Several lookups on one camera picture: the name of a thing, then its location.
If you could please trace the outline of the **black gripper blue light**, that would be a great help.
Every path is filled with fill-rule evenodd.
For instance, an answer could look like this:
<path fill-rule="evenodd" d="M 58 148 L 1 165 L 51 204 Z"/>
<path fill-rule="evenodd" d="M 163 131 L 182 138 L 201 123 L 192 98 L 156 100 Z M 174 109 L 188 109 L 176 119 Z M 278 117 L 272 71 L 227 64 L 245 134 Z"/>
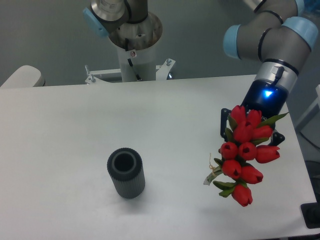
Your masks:
<path fill-rule="evenodd" d="M 246 110 L 261 111 L 262 116 L 268 119 L 280 113 L 288 95 L 288 91 L 282 87 L 263 80 L 255 80 L 245 95 L 241 106 L 244 106 Z M 222 108 L 220 112 L 220 136 L 223 139 L 227 139 L 225 130 L 230 113 L 231 110 L 227 108 Z M 274 129 L 267 145 L 278 146 L 284 141 L 285 136 Z"/>

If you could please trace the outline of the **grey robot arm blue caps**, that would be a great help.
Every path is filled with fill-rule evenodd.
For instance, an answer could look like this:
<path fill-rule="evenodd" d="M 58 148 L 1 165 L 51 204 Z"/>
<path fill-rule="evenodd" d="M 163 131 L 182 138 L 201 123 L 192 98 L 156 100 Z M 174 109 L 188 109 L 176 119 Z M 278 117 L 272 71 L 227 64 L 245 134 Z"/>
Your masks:
<path fill-rule="evenodd" d="M 255 18 L 233 25 L 223 38 L 227 56 L 256 59 L 262 65 L 242 109 L 257 117 L 257 127 L 274 128 L 299 73 L 318 37 L 316 25 L 301 15 L 302 0 L 253 0 Z M 145 0 L 92 0 L 83 17 L 94 33 L 108 38 L 118 51 L 124 82 L 167 80 L 172 59 L 156 67 L 154 47 L 163 33 L 159 18 Z"/>

